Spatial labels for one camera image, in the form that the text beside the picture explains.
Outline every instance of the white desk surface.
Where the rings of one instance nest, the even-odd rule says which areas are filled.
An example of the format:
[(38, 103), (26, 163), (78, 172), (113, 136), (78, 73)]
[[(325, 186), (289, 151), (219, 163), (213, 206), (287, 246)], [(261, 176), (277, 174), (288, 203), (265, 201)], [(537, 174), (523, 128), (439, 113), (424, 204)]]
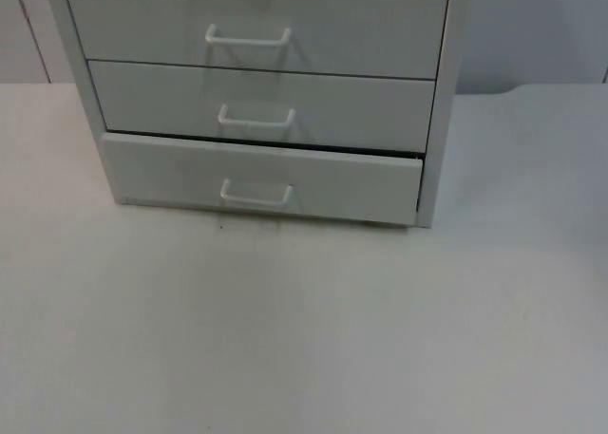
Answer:
[(458, 98), (432, 230), (113, 203), (0, 86), (2, 434), (608, 432), (608, 87)]

